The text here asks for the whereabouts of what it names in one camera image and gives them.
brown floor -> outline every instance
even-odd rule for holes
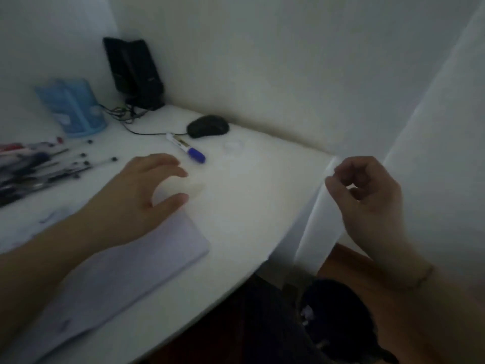
[[[318,276],[345,283],[364,301],[378,327],[379,343],[401,364],[442,364],[443,361],[412,323],[397,294],[370,259],[337,244]],[[170,344],[153,353],[150,364],[193,362],[238,363],[241,343],[236,299],[228,298]]]

black cable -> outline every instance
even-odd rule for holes
[[[169,134],[169,133],[137,133],[136,131],[130,130],[128,127],[126,127],[125,124],[133,124],[133,122],[135,121],[135,119],[138,119],[138,118],[146,115],[150,111],[149,109],[147,109],[147,110],[145,110],[143,112],[140,112],[140,113],[135,113],[135,107],[134,106],[131,106],[129,108],[116,107],[114,109],[108,109],[108,108],[106,108],[103,105],[100,105],[100,107],[108,115],[110,115],[113,119],[115,119],[116,121],[118,121],[123,126],[123,128],[125,128],[127,131],[129,131],[132,134],[135,134],[135,135],[166,135],[166,134]],[[127,118],[124,118],[124,116],[128,112],[130,113],[130,116],[127,117]],[[182,136],[182,135],[187,135],[187,133],[184,133],[184,134],[174,134],[174,135]]]

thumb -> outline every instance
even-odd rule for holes
[[[352,197],[349,190],[336,179],[335,177],[327,177],[325,179],[325,186],[332,196],[333,200],[340,208],[342,215],[350,212],[355,207],[357,201]]]
[[[182,207],[189,200],[189,196],[185,193],[175,194],[156,206],[150,208],[147,212],[147,224],[150,230],[159,226],[172,213]]]

whiteboard marker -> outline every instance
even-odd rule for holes
[[[165,136],[169,141],[171,141],[173,144],[175,144],[177,147],[187,153],[189,157],[192,158],[194,161],[197,161],[200,164],[203,164],[206,161],[206,157],[202,153],[200,153],[197,149],[192,148],[190,145],[181,140],[178,136],[170,133],[166,134]]]

computer mouse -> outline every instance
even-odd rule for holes
[[[223,135],[229,131],[226,119],[217,115],[205,115],[194,120],[187,126],[187,134],[191,138],[201,138],[211,135]]]

